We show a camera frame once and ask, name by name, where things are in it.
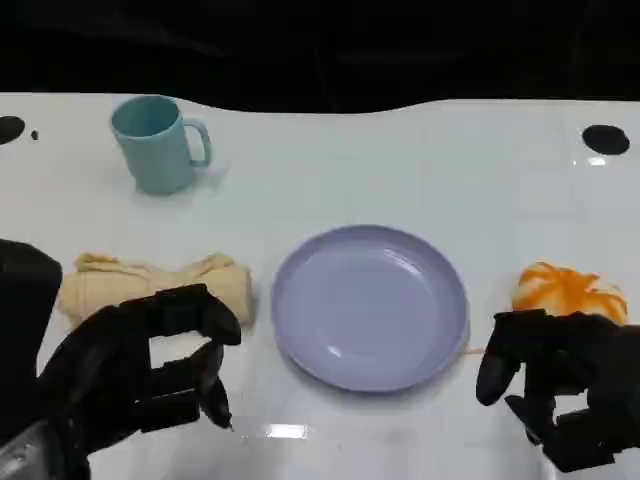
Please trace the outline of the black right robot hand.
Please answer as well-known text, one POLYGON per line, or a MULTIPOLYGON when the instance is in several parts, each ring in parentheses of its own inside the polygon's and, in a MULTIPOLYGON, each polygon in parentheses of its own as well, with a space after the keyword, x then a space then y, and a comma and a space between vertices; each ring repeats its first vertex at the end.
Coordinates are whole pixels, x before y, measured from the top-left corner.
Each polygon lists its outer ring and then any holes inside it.
POLYGON ((476 398, 499 399, 561 472, 612 464, 639 445, 639 329, 602 315, 500 312, 476 398))

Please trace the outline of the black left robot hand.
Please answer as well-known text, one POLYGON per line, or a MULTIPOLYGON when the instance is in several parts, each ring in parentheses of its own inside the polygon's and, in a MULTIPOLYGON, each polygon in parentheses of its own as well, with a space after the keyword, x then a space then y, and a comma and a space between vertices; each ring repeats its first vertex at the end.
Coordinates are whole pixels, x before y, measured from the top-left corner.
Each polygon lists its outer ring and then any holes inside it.
POLYGON ((39 377, 62 445, 73 455, 89 455, 136 432, 202 415, 230 428, 219 371, 225 347, 240 342, 237 317, 202 284, 102 308, 61 343, 39 377), (188 332, 205 337, 205 344, 152 366, 151 339, 188 332))

